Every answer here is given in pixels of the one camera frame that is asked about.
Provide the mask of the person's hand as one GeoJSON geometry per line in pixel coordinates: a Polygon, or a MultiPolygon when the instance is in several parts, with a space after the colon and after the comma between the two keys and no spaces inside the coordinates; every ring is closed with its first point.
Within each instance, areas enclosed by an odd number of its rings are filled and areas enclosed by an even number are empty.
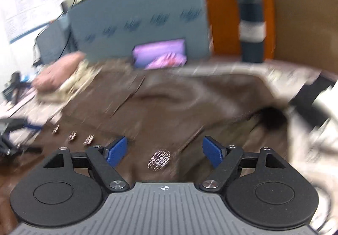
{"type": "Polygon", "coordinates": [[[32,86],[39,92],[53,92],[58,89],[85,59],[85,53],[72,52],[62,56],[55,63],[44,68],[33,80],[32,86]]]}

